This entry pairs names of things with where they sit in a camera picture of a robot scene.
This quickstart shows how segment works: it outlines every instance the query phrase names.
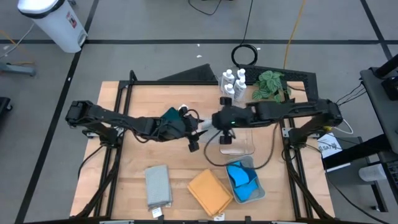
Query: wooden tabletop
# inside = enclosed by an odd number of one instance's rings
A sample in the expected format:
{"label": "wooden tabletop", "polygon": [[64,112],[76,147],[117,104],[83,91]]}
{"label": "wooden tabletop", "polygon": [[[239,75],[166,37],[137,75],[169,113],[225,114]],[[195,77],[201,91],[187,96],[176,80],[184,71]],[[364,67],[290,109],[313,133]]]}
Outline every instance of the wooden tabletop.
{"label": "wooden tabletop", "polygon": [[[302,82],[289,82],[289,85],[304,88]],[[117,89],[118,82],[103,82],[97,104],[112,110]],[[252,101],[250,97],[253,89],[255,86],[248,87],[246,96],[249,101]],[[220,91],[217,86],[136,85],[132,88],[129,116],[161,116],[170,107],[178,108],[181,104],[186,104],[189,108],[196,109],[201,119],[210,118],[211,114],[220,108],[219,97]],[[293,90],[291,98],[296,98],[296,102],[307,100],[303,91]],[[305,124],[309,119],[295,119],[296,127]],[[255,146],[252,156],[255,166],[261,165],[270,154],[273,128],[274,125],[252,129],[252,141]],[[286,164],[281,158],[283,146],[279,130],[275,132],[274,137],[275,146],[272,159],[268,165],[256,171],[266,191],[266,196],[261,200],[242,205],[232,201],[225,210],[226,220],[243,220],[248,215],[252,220],[295,220]],[[99,143],[98,138],[89,139],[85,157],[98,148]],[[307,144],[317,147],[317,141],[314,139],[308,140]],[[170,142],[149,141],[146,144],[141,144],[134,139],[130,132],[127,132],[124,137],[112,219],[153,219],[152,213],[147,208],[144,169],[167,164],[173,203],[170,208],[162,209],[165,219],[211,220],[212,218],[206,214],[188,191],[187,184],[203,170],[211,169],[231,191],[227,174],[224,167],[214,167],[206,161],[203,155],[204,144],[201,143],[200,150],[196,152],[190,152],[187,145],[188,141],[185,138]],[[215,144],[210,146],[207,151],[209,157],[217,163],[233,158],[220,154],[218,146]],[[104,155],[105,150],[99,152],[82,168],[71,215],[80,212],[98,189]],[[325,211],[334,216],[320,154],[313,149],[304,148],[302,149],[302,159],[308,189]],[[301,214],[305,217],[302,194],[298,187],[297,192]],[[107,201],[108,191],[104,193],[102,215],[105,213]]]}

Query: folded gray cloth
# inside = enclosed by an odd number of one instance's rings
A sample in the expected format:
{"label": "folded gray cloth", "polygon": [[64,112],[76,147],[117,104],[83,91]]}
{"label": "folded gray cloth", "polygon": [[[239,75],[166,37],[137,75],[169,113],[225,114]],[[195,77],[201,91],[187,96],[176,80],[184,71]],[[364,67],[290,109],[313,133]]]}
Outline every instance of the folded gray cloth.
{"label": "folded gray cloth", "polygon": [[149,210],[172,202],[172,189],[166,165],[146,168],[145,181]]}

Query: orange cloth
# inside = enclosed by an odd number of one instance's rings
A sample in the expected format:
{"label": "orange cloth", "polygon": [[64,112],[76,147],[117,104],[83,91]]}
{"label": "orange cloth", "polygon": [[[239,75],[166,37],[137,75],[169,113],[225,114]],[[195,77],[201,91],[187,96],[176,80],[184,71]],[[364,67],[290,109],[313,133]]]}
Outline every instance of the orange cloth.
{"label": "orange cloth", "polygon": [[197,175],[188,184],[188,190],[210,217],[221,214],[233,198],[228,189],[209,169]]}

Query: white spray bottle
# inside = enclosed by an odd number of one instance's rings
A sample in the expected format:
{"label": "white spray bottle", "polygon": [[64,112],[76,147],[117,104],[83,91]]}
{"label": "white spray bottle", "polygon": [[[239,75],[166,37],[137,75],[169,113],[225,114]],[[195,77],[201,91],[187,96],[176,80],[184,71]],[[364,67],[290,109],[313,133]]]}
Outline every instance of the white spray bottle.
{"label": "white spray bottle", "polygon": [[228,69],[226,72],[223,72],[223,76],[221,77],[221,91],[224,92],[224,87],[227,84],[233,85],[235,81],[234,75],[232,75],[232,70]]}
{"label": "white spray bottle", "polygon": [[245,71],[245,69],[240,69],[240,70],[238,70],[238,75],[236,76],[236,80],[240,80],[241,78],[243,78],[243,77],[245,77],[244,76],[244,73],[245,73],[246,71]]}
{"label": "white spray bottle", "polygon": [[245,77],[242,77],[240,80],[236,80],[235,85],[234,85],[234,99],[236,101],[241,101],[243,99],[243,96],[246,92],[246,84],[244,83],[246,81]]}
{"label": "white spray bottle", "polygon": [[232,86],[232,84],[227,84],[224,86],[224,96],[229,97],[232,100],[234,99],[235,91],[234,91],[234,86]]}

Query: gray floor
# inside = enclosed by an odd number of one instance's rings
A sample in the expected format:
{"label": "gray floor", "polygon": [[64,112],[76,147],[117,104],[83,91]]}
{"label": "gray floor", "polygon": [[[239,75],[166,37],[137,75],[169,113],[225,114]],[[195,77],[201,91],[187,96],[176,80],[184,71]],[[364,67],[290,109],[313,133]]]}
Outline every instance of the gray floor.
{"label": "gray floor", "polygon": [[[367,0],[385,39],[398,39],[394,15],[398,2]],[[85,23],[93,0],[78,1],[74,8]],[[217,1],[193,3],[211,11]],[[31,21],[16,10],[16,3],[0,0],[0,29],[13,39],[20,38]],[[300,1],[254,0],[247,39],[288,39]],[[214,16],[194,11],[186,1],[100,0],[90,27],[90,39],[240,39],[244,33],[249,1],[223,1]],[[27,39],[49,39],[38,27]],[[295,39],[376,40],[375,32],[358,0],[308,1]],[[4,52],[0,45],[0,54]],[[0,96],[12,98],[14,110],[0,132],[0,222],[12,223],[21,205],[27,184],[44,142],[73,54],[63,53],[53,44],[22,45],[35,57],[37,76],[0,75]],[[82,162],[86,138],[70,129],[63,118],[73,100],[96,101],[101,82],[127,79],[133,69],[140,80],[156,80],[209,63],[216,74],[233,66],[230,53],[235,44],[145,44],[85,45],[58,122],[49,154],[29,207],[26,221],[67,218],[72,204],[76,173]],[[281,68],[285,45],[256,44],[257,65]],[[389,45],[393,55],[397,45]],[[248,62],[251,53],[239,50],[237,58]],[[15,51],[2,62],[26,61]],[[315,72],[320,97],[337,100],[358,86],[359,71],[386,61],[380,45],[292,45],[287,68]],[[364,95],[342,106],[345,119],[355,136],[369,139],[381,134],[369,98]],[[385,182],[387,204],[398,211]],[[375,205],[368,186],[341,185],[349,198],[361,208],[392,223],[396,212],[370,211]],[[336,216],[342,220],[373,222],[347,204],[331,187]]]}

